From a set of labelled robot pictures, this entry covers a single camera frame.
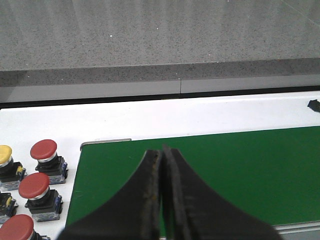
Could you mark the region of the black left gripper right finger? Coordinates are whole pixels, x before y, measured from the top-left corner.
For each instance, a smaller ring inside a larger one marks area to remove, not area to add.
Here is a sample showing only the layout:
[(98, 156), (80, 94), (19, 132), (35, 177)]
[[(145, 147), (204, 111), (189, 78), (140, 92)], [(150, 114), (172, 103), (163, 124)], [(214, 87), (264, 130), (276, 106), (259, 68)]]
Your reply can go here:
[(170, 240), (280, 240), (266, 222), (220, 196), (177, 148), (163, 146), (162, 214)]

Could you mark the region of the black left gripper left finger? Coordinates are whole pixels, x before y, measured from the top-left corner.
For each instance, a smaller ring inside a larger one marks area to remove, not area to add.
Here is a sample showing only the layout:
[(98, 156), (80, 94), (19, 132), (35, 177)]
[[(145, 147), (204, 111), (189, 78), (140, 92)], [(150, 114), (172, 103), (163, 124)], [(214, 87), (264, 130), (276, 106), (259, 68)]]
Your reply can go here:
[(59, 234), (60, 240), (157, 240), (162, 152), (148, 149), (123, 187)]

